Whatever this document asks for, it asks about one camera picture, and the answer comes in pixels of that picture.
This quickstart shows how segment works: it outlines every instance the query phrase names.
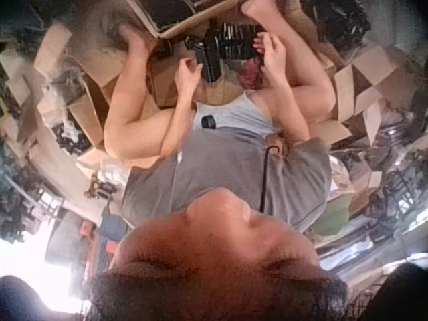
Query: cardboard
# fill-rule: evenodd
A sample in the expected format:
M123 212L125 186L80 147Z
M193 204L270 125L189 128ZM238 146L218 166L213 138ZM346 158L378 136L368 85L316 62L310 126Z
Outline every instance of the cardboard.
M53 24L45 34L34 60L34 68L45 78L54 71L71 37L72 33L61 23Z
M337 95L337 119L339 122L344 122L355 113L352 66L347 66L334 75L334 85Z
M376 89L391 102L392 110L401 108L408 110L411 106L417 85L413 77L406 72L405 68L401 67L376 85Z
M188 30L189 28L197 26L198 24L207 21L208 19L220 14L221 12L235 7L238 4L238 0L222 1L206 10L194 14L193 16L182 22L176 23L173 27L164 32L158 32L156 30L156 27L150 22L150 18L141 9L140 5L138 4L138 0L128 0L128 4L132 7L136 15L144 23L144 25L153 35L153 37L161 39L171 39L179 35L180 33Z
M91 147L86 152L78 157L78 162L84 163L86 165L94 166L100 162L110 158L107 152L101 147Z
M372 85L379 84L398 67L391 56L379 46L362 51L352 64Z
M319 137L326 145L352 136L351 132L336 120L327 120L311 128L311 136Z
M0 52L0 64L9 79L16 80L23 75L27 63L14 47L8 47Z
M174 45L174 54L162 60L152 59L147 68L148 89L159 107L172 107L177 103L177 87L175 73L181 58L195 57L191 50L187 50L183 41Z
M370 203L370 195L378 190L381 185L381 180L382 172L370 172L364 176L364 183L366 183L366 186L365 188L363 185L360 186L359 193L352 198L349 205L350 216L357 214Z
M9 87L13 97L15 97L16 102L20 106L22 106L31 94L31 91L23 77L19 77L16 80L7 80L6 86Z
M355 102L355 115L364 112L369 106L372 106L382 98L381 93L376 89L376 87L369 87L367 90L361 92L356 97Z
M354 194L355 188L350 181L349 173L344 164L336 157L330 157L332 167L332 186L327 201L336 199L342 195Z
M16 142L19 134L18 122L11 115L4 116L0 123L0 133Z
M373 105L369 106L362 113L362 117L364 118L368 140L370 145L373 145L382 122L381 105L379 102L375 102Z
M104 133L89 94L84 94L73 104L68 106L74 119L88 137L92 146L100 144L104 139Z
M93 81L93 79L88 75L84 75L83 80L86 93L89 95L89 99L95 114L98 117L100 126L104 129L110 107L101 91L101 88L95 83L95 81Z
M122 70L126 53L107 48L88 47L85 50L73 52L72 57L95 83L103 88Z
M337 72L337 67L334 64L334 62L327 57L326 55L324 55L323 53L319 52L317 53L318 55L318 60L320 60L322 69L324 69L324 71L326 72L327 76L332 79L334 77L334 75Z

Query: black device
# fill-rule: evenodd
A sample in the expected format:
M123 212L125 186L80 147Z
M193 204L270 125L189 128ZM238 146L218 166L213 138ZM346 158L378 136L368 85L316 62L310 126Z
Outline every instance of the black device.
M202 78L206 82L216 82L221 76L220 57L214 37L205 37L193 45L196 61L203 64Z
M223 59L250 60L257 55L254 38L263 31L260 25L222 23L215 32L219 55Z
M215 129L216 123L213 115L206 115L201 119L202 128Z

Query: black cable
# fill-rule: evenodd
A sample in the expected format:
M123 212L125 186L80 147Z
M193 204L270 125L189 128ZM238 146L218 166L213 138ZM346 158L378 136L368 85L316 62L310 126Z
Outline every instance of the black cable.
M273 148L276 148L278 151L278 154L280 153L280 148L278 146L269 146L266 149L265 152L265 162L264 162L264 166L263 166L263 183L262 183L262 190L261 190L261 200L260 200L260 212L264 213L265 211L265 202L266 202L266 184L268 182L268 156L269 156L269 151Z

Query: closed eye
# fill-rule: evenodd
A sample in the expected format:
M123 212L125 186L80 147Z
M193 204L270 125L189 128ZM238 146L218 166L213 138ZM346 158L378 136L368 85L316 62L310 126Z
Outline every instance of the closed eye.
M265 269L267 271L282 270L285 267L293 264L294 262L295 262L295 259L290 259L290 258L276 259L276 260L270 262L267 266L265 266Z

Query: bright light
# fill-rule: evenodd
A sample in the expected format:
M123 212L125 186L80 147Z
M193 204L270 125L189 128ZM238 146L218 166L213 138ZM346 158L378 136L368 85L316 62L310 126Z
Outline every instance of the bright light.
M0 240L0 276L12 275L27 282L51 310L80 312L82 301L68 296L71 273L68 267L44 261L53 222L43 222L37 235L13 245Z

